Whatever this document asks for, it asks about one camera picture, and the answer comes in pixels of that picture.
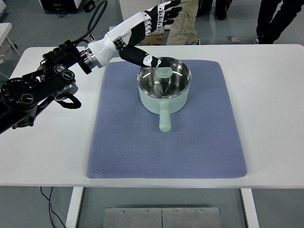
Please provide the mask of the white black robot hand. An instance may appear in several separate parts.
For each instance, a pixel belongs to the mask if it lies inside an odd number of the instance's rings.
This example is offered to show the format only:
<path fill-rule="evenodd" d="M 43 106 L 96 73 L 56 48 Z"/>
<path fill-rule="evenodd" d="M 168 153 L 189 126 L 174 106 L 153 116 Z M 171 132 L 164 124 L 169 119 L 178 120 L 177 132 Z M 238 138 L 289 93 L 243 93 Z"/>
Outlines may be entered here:
<path fill-rule="evenodd" d="M 155 30 L 172 24 L 182 10 L 180 0 L 172 0 L 141 11 L 108 31 L 101 40 L 90 42 L 81 52 L 86 74 L 92 68 L 106 66 L 114 57 L 141 67 L 170 67 L 167 60 L 160 60 L 136 47 Z"/>

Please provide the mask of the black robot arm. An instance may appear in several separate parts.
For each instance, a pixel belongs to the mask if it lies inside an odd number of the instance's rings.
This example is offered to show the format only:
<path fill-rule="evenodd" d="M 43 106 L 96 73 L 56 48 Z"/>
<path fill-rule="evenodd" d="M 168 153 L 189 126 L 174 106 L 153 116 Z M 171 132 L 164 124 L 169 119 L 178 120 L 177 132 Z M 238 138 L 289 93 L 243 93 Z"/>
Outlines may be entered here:
<path fill-rule="evenodd" d="M 87 56 L 87 51 L 79 51 L 68 40 L 44 54 L 37 71 L 7 80 L 0 88 L 0 131 L 33 126 L 52 101 L 63 108 L 80 108 L 81 102 L 74 96 L 76 76 L 69 67 L 79 64 L 86 74 L 91 73 Z"/>

